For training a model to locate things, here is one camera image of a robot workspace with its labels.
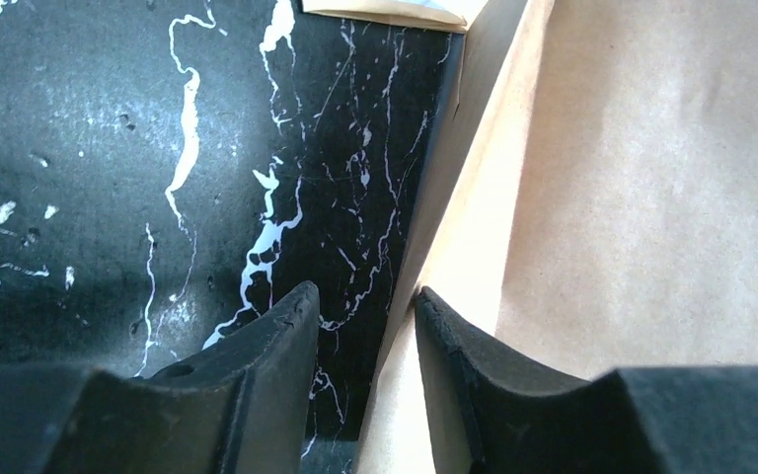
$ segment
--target marble tabletop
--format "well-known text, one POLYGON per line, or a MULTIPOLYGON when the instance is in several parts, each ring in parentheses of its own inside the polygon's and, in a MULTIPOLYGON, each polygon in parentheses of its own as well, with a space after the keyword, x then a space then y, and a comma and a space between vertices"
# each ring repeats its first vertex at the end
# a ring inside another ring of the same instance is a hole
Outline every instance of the marble tabletop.
POLYGON ((303 470, 350 472, 457 44, 290 0, 0 0, 0 362, 149 376, 308 279, 303 470))

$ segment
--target black countertop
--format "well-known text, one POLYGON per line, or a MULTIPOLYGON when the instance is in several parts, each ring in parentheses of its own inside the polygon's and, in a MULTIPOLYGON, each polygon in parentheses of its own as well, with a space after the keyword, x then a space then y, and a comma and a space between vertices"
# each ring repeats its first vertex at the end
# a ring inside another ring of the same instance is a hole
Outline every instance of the black countertop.
POLYGON ((349 472, 455 41, 289 0, 0 0, 0 362, 149 376, 298 282, 349 472))

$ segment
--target black marble surface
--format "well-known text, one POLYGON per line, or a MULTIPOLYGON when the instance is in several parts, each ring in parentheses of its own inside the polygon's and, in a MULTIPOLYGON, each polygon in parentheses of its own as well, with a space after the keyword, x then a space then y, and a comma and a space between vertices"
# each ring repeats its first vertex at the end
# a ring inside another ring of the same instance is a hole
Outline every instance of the black marble surface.
POLYGON ((0 362, 149 376, 321 289, 349 472, 450 39, 289 0, 0 0, 0 362))

